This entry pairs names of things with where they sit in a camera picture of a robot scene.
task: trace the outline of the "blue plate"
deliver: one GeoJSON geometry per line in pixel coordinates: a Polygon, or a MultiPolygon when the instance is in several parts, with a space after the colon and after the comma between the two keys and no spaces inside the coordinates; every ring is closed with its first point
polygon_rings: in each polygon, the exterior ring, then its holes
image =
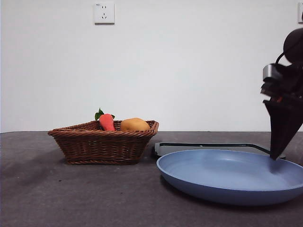
{"type": "Polygon", "coordinates": [[[303,167],[230,150],[185,150],[157,161],[164,179],[192,196],[241,206],[282,203],[303,193],[303,167]]]}

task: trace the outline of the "orange carrot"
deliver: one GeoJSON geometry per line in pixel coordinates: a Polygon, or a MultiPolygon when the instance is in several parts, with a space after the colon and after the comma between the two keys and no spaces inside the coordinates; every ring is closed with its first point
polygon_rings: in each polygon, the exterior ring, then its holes
{"type": "Polygon", "coordinates": [[[103,111],[99,108],[99,111],[97,113],[95,113],[95,120],[98,120],[98,118],[99,118],[100,126],[104,130],[116,131],[116,129],[114,127],[115,116],[113,116],[109,113],[104,114],[103,111]]]}
{"type": "Polygon", "coordinates": [[[114,119],[113,116],[109,113],[103,114],[99,118],[99,122],[101,127],[106,131],[116,131],[114,127],[114,119]]]}

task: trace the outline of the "woven basket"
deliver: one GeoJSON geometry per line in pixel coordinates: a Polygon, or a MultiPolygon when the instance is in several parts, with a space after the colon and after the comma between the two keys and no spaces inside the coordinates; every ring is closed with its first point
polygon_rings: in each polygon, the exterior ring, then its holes
{"type": "Polygon", "coordinates": [[[48,132],[65,155],[68,164],[129,165],[139,162],[149,140],[158,132],[159,123],[146,121],[147,131],[119,131],[121,121],[114,121],[116,131],[102,131],[99,121],[92,121],[48,132]]]}

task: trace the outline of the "black tray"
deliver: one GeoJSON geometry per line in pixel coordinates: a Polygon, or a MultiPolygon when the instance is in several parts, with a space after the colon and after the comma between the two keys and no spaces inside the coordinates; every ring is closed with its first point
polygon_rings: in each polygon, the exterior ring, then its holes
{"type": "MultiPolygon", "coordinates": [[[[235,150],[244,151],[255,154],[269,155],[270,151],[256,144],[250,143],[155,143],[154,153],[160,157],[169,153],[182,150],[195,150],[195,149],[217,149],[217,150],[235,150]]],[[[285,159],[282,153],[279,158],[285,159]]]]}

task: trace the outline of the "yellow potato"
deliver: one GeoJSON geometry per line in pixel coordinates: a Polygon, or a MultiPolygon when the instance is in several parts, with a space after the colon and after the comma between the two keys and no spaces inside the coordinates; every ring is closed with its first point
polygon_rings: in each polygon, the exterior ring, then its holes
{"type": "Polygon", "coordinates": [[[145,131],[149,129],[148,123],[137,117],[121,121],[120,125],[121,131],[145,131]]]}

